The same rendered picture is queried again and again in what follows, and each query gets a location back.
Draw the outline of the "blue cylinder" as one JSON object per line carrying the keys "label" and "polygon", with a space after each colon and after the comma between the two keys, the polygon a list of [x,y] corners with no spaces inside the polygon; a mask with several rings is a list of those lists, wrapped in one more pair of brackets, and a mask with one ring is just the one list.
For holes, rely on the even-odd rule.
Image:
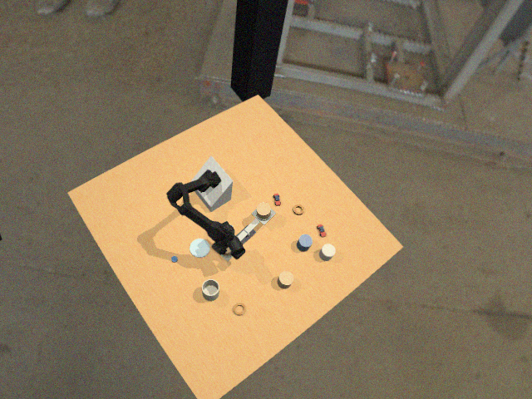
{"label": "blue cylinder", "polygon": [[300,236],[298,242],[297,242],[297,248],[301,252],[307,252],[311,248],[313,244],[313,239],[308,234],[303,234]]}

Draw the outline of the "white cylinder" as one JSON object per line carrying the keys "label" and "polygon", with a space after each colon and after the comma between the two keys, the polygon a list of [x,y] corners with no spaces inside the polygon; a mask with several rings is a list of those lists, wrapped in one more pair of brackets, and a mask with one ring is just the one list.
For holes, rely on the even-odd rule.
{"label": "white cylinder", "polygon": [[319,253],[319,258],[323,261],[328,261],[332,258],[332,256],[335,254],[336,249],[331,244],[325,244],[323,245],[323,248],[321,249]]}

